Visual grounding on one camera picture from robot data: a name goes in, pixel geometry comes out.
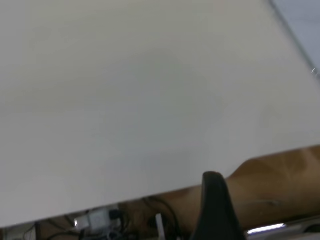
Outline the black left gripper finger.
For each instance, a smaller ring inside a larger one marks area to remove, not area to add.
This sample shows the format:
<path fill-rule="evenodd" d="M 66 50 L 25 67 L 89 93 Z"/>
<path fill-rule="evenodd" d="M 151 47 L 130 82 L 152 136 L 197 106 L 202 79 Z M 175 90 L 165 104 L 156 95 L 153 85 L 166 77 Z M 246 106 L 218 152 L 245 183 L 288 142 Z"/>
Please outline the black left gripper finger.
<path fill-rule="evenodd" d="M 225 178 L 218 172 L 202 175 L 201 208 L 192 240 L 245 240 Z"/>

